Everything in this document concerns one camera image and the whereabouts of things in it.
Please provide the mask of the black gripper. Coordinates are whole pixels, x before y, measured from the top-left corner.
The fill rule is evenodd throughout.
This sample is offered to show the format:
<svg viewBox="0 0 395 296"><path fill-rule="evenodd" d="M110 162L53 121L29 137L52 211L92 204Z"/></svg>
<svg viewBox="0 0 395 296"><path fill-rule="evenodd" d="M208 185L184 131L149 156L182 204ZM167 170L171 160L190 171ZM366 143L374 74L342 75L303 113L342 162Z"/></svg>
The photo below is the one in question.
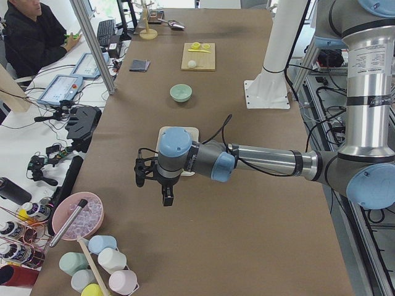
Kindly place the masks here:
<svg viewBox="0 0 395 296"><path fill-rule="evenodd" d="M143 187L146 179L157 181L162 185L162 203L164 207L171 207L174 200L173 185L179 181L179 176L165 177L159 173L158 157L144 158L143 149L138 149L135 162L135 181L138 187Z"/></svg>

